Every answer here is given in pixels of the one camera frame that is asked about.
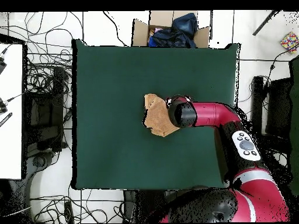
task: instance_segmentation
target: white floor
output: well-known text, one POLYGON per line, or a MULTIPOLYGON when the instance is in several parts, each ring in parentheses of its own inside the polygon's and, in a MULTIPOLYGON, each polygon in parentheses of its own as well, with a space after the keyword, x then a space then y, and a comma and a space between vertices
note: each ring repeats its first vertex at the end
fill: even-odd
MULTIPOLYGON (((280 12, 273 17, 264 28, 256 35, 252 33, 263 22, 265 17, 270 13, 270 10, 214 10, 213 12, 213 39, 210 41, 212 48, 224 48, 227 44, 241 43, 240 63, 239 63, 239 101, 247 99, 250 95, 249 84, 254 76, 264 75, 268 76, 270 66, 276 55, 282 53, 284 48, 280 45, 280 40, 283 39, 290 31, 299 34, 298 14, 293 12, 280 12)), ((26 28, 24 20, 27 13, 11 13, 9 15, 10 31, 9 35, 24 39, 27 37, 27 32, 18 27, 26 28)), ((116 45, 122 46, 116 37, 116 29, 114 24, 102 12, 73 12, 73 14, 82 21, 84 27, 84 41, 89 46, 104 46, 116 45)), ((109 12, 114 19, 119 29, 120 39, 130 46, 132 22, 137 18, 145 23, 148 23, 148 11, 134 11, 134 12, 109 12)), ((42 13, 36 13, 30 20, 28 29, 32 33, 44 33, 53 27, 60 25, 65 17, 65 22, 60 29, 67 29, 74 39, 82 39, 82 29, 78 19, 71 13, 66 12, 45 12, 43 16, 42 26, 40 21, 42 13)), ((208 26, 210 24, 210 11, 199 11, 198 14, 199 27, 208 26)), ((4 15, 0 15, 0 33, 7 34, 7 20, 4 15)), ((49 46, 48 52, 59 54, 62 49, 66 49, 71 53, 71 35, 67 31, 56 30, 48 34, 41 34, 33 36, 32 40, 39 43, 54 44, 58 46, 49 46)), ((45 45, 40 44, 41 48, 46 49, 45 45)), ((32 43, 28 43, 28 47, 33 53, 42 53, 42 50, 36 49, 32 43)), ((291 55, 288 52, 279 57, 275 63, 275 69, 271 74, 271 80, 289 77, 288 62, 297 54, 291 55)), ((34 56, 34 61, 39 60, 38 56, 34 56)), ((71 106, 71 100, 67 102, 67 107, 71 106)), ((239 103, 244 112, 249 112, 251 101, 248 100, 239 103)), ((265 128, 266 116, 263 118, 265 128)), ((66 128, 72 127, 71 120, 66 124, 66 128)), ((72 144, 71 130, 65 130, 65 137, 68 144, 72 144)), ((69 149, 64 149, 60 153, 59 161, 46 169, 39 172, 33 182, 31 188, 31 198, 48 197, 48 200, 53 199, 53 195, 68 195, 68 187, 72 177, 72 156, 69 149)), ((90 190, 82 191, 83 206, 86 206, 86 200, 89 197, 90 190)), ((81 193, 70 189, 70 197, 77 200, 80 204, 81 193)), ((33 214, 40 212, 42 207, 48 204, 48 200, 34 200, 32 201, 33 214)), ((122 190, 92 190, 89 197, 89 210, 102 209, 107 213, 108 219, 114 215, 113 207, 119 206, 119 202, 123 200, 122 190)), ((74 215, 80 214, 80 208, 73 205, 74 215)), ((99 222, 105 220, 105 216, 100 212, 95 212, 94 216, 99 222)), ((49 220, 47 214, 41 215, 39 220, 49 220)), ((114 218, 111 222, 119 223, 122 219, 114 218)), ((95 223, 89 216, 82 221, 82 223, 95 223)))

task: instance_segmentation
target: colorful cube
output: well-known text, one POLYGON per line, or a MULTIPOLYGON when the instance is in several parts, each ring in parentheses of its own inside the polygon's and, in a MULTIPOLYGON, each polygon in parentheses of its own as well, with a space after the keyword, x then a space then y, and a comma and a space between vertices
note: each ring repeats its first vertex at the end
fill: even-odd
MULTIPOLYGON (((297 44, 299 44, 299 39, 298 36, 296 34, 294 34, 292 31, 286 35, 286 37, 280 42, 280 44, 287 50, 291 49, 292 47, 296 46, 297 44)), ((297 52, 297 48, 292 49, 290 52, 291 53, 296 53, 297 52)))

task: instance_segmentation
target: black stand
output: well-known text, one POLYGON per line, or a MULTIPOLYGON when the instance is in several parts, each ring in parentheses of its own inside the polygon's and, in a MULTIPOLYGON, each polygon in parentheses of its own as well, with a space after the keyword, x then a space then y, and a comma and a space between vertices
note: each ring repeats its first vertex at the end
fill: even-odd
POLYGON ((210 27, 211 27, 211 30, 210 30, 210 40, 213 39, 213 11, 210 10, 210 27))
POLYGON ((258 27, 258 29, 255 30, 253 35, 256 36, 258 34, 258 32, 263 28, 263 26, 272 18, 272 16, 274 16, 278 12, 279 11, 276 11, 276 10, 271 11, 271 13, 267 16, 267 18, 263 21, 263 23, 258 27))

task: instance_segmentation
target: robot control buttons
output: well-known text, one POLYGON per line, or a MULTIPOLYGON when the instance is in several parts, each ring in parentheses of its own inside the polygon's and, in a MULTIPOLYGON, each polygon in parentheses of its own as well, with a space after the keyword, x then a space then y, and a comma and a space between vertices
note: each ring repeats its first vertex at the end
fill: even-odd
POLYGON ((240 148, 246 151, 252 151, 255 148, 255 146, 252 142, 243 140, 242 142, 240 142, 240 148))
POLYGON ((251 140, 249 134, 245 131, 236 131, 232 135, 235 148, 241 158, 253 162, 260 160, 260 154, 251 140))

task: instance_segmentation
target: green tabletop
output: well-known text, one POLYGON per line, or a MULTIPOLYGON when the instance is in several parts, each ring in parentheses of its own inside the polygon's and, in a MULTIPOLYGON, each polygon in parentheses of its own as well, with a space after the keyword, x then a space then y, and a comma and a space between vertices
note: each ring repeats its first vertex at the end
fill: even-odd
POLYGON ((290 92, 292 102, 290 141, 291 171, 294 176, 290 188, 292 193, 299 195, 299 56, 290 61, 290 75, 294 85, 290 92))
POLYGON ((226 49, 75 44, 77 189, 222 187, 213 129, 153 135, 142 125, 144 95, 183 94, 233 105, 238 44, 226 49))

